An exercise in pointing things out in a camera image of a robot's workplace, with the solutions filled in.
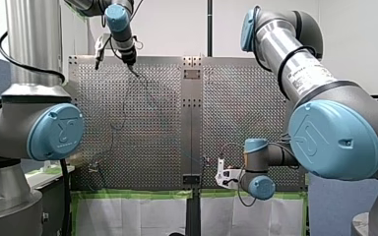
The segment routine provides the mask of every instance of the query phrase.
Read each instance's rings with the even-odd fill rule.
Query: gray robotic arm
[[[103,59],[106,44],[121,53],[124,63],[132,66],[137,60],[137,51],[130,22],[134,13],[134,0],[65,0],[79,13],[88,16],[104,16],[111,31],[103,35],[96,44],[96,68]]]
[[[292,112],[286,116],[286,150],[291,149],[301,166],[328,179],[378,179],[378,96],[371,96],[354,82],[338,80],[319,62],[322,35],[311,17],[256,7],[245,18],[241,47],[253,52],[258,63],[276,75],[281,93],[292,104]],[[263,140],[254,142],[252,149],[259,155],[250,154],[247,141],[245,153],[251,158],[244,158],[245,166],[255,163],[255,169],[262,170],[275,164],[273,159],[279,154],[271,151],[270,145],[262,146]],[[260,178],[264,183],[261,189],[260,181],[254,179],[257,176],[248,177],[252,175],[248,171],[246,168],[246,177],[242,179],[240,174],[237,181],[252,196],[257,198],[251,185],[268,193],[265,196],[274,191],[270,179]]]

